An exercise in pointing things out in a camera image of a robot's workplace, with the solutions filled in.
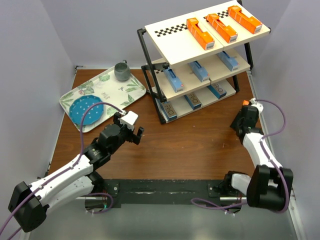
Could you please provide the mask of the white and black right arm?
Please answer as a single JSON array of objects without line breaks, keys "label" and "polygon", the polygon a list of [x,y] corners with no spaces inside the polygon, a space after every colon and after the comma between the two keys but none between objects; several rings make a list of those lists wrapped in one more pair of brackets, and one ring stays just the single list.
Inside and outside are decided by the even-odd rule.
[{"label": "white and black right arm", "polygon": [[230,125],[251,157],[253,175],[229,171],[220,189],[230,197],[243,193],[250,207],[283,213],[289,206],[294,174],[276,160],[262,129],[256,127],[262,110],[261,103],[244,101]]}]

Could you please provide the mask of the orange toothpaste box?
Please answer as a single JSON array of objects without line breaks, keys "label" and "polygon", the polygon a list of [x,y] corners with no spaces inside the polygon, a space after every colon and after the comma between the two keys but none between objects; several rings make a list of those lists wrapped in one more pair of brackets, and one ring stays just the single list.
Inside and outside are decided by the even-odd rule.
[{"label": "orange toothpaste box", "polygon": [[204,18],[228,44],[237,40],[238,33],[230,25],[225,25],[219,15],[211,13]]},{"label": "orange toothpaste box", "polygon": [[197,18],[188,18],[186,20],[186,26],[191,35],[204,50],[210,50],[214,47],[215,40],[207,31],[202,31],[199,27],[199,21]]},{"label": "orange toothpaste box", "polygon": [[247,106],[247,105],[249,105],[249,103],[250,103],[249,101],[244,100],[243,103],[242,103],[242,105],[243,105],[243,106]]},{"label": "orange toothpaste box", "polygon": [[247,16],[243,13],[242,8],[233,5],[228,7],[227,9],[228,15],[234,19],[238,24],[240,24],[243,28],[248,30],[252,34],[256,34],[260,32],[262,29],[262,22],[256,19],[254,16]]}]

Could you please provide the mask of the aluminium frame rail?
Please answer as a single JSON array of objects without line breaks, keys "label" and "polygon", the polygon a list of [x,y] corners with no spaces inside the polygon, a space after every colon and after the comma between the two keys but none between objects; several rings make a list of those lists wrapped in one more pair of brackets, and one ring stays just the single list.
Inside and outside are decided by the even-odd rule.
[{"label": "aluminium frame rail", "polygon": [[[266,193],[271,190],[281,190],[285,196],[290,195],[291,187],[283,177],[277,177],[278,183],[271,183],[270,180],[258,183],[258,179],[242,173],[234,173],[228,180],[230,186],[249,196],[250,191],[261,191]],[[35,196],[40,196],[40,202],[45,205],[56,195],[66,191],[70,194],[72,191],[87,189],[83,195],[89,194],[94,189],[94,182],[88,176],[77,176],[71,173],[51,174],[33,182],[31,190]]]}]

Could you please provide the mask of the orange toothpaste box bottom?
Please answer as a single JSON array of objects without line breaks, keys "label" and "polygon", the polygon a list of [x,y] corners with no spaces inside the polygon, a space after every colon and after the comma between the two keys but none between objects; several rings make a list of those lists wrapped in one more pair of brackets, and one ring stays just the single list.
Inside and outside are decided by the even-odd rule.
[{"label": "orange toothpaste box bottom", "polygon": [[204,18],[228,44],[237,40],[238,33],[230,25],[225,25],[219,15],[211,13]]}]

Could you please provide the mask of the teal dotted plate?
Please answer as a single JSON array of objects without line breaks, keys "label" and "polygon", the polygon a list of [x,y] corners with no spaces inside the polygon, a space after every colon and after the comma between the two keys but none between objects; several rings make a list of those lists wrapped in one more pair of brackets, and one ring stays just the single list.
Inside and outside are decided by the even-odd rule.
[{"label": "teal dotted plate", "polygon": [[[71,121],[80,125],[83,119],[84,113],[94,104],[100,103],[102,100],[95,95],[84,95],[77,98],[69,107],[69,117]],[[104,106],[97,105],[90,109],[90,111],[86,114],[83,126],[91,125],[97,122],[104,113]]]}]

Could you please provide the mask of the silver toothpaste box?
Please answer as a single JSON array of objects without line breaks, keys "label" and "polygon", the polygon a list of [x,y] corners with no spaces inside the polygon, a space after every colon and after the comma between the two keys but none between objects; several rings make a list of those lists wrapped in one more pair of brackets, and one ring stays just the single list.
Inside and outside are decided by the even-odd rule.
[{"label": "silver toothpaste box", "polygon": [[221,87],[218,83],[208,85],[207,88],[215,95],[217,99],[221,99],[226,96],[227,91]]},{"label": "silver toothpaste box", "polygon": [[161,102],[159,99],[156,99],[156,102],[160,107],[161,114],[166,123],[172,122],[178,118],[178,114],[170,101]]},{"label": "silver toothpaste box", "polygon": [[202,106],[201,101],[198,99],[194,92],[184,95],[185,100],[188,102],[192,110],[196,110]]}]

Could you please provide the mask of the blue toothpaste box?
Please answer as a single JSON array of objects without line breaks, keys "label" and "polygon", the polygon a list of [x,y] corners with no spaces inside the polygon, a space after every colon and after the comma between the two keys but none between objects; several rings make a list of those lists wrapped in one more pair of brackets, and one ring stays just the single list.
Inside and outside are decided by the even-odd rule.
[{"label": "blue toothpaste box", "polygon": [[239,68],[239,63],[237,62],[237,60],[234,57],[230,56],[227,52],[219,52],[217,53],[217,56],[230,71],[234,71]]},{"label": "blue toothpaste box", "polygon": [[183,83],[170,67],[164,69],[163,72],[175,93],[181,92],[184,89]]},{"label": "blue toothpaste box", "polygon": [[189,62],[188,65],[200,82],[210,79],[209,73],[198,61]]}]

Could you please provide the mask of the grey ceramic cup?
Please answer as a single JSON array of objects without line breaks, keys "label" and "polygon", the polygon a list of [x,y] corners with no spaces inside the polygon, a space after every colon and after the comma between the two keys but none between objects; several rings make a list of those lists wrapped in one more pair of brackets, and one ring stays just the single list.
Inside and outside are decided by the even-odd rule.
[{"label": "grey ceramic cup", "polygon": [[114,75],[120,82],[125,82],[130,78],[131,70],[126,60],[123,60],[114,66]]}]

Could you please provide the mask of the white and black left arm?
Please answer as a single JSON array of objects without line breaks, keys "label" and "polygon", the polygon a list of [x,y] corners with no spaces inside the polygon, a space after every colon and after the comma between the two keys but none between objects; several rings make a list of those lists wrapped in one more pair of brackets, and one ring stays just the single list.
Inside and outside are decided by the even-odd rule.
[{"label": "white and black left arm", "polygon": [[116,113],[107,125],[72,161],[52,174],[31,184],[20,182],[14,187],[8,210],[21,229],[28,233],[39,227],[49,212],[85,195],[99,196],[104,190],[96,170],[106,164],[125,142],[138,145],[144,128],[134,133],[138,115],[129,111]]}]

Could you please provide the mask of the three-tier cream shelf rack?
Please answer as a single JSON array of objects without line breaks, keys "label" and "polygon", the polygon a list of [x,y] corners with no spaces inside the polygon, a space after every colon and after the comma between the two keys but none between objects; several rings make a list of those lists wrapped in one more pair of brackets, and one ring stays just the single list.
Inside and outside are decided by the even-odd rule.
[{"label": "three-tier cream shelf rack", "polygon": [[[239,0],[231,0],[201,10],[179,15],[173,18],[146,25],[137,31],[146,63],[141,67],[147,90],[153,101],[157,116],[162,124],[166,121],[156,99],[171,102],[178,118],[200,110],[220,99],[207,88],[215,83],[226,90],[228,98],[239,91],[238,75],[253,68],[250,42],[267,36],[271,29],[262,25],[260,32],[252,34],[228,14],[228,7],[239,6],[242,12],[251,17],[252,14],[243,7]],[[220,20],[230,25],[238,34],[237,40],[227,43],[216,30],[206,21],[208,14],[217,14]],[[199,27],[208,32],[214,39],[214,47],[204,50],[187,28],[187,19],[197,18]],[[219,59],[217,53],[227,52],[239,63],[236,70],[230,71]],[[200,82],[192,72],[188,63],[198,61],[208,72],[209,80]],[[183,90],[175,93],[164,69],[171,68],[183,83]],[[184,95],[194,92],[202,106],[192,110]]]}]

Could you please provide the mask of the leaf-patterned white tray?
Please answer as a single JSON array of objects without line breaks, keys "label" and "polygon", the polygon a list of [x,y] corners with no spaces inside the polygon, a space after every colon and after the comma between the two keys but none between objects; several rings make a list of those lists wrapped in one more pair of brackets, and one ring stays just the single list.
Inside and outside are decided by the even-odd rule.
[{"label": "leaf-patterned white tray", "polygon": [[92,104],[107,102],[122,110],[145,94],[146,88],[133,74],[119,81],[111,67],[61,96],[59,103],[79,131],[83,114]]}]

